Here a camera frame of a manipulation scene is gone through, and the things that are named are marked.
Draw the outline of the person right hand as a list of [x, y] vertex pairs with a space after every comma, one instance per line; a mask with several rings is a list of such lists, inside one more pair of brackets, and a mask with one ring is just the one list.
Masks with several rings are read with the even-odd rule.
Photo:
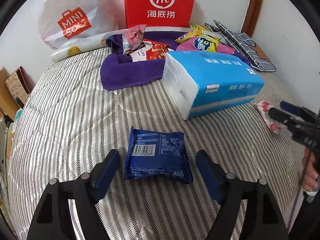
[[305, 168], [305, 175], [302, 182], [302, 188], [305, 191], [313, 191], [318, 187], [318, 172], [316, 171], [314, 164], [316, 158], [313, 152], [308, 148], [304, 149], [304, 158], [302, 159], [302, 165]]

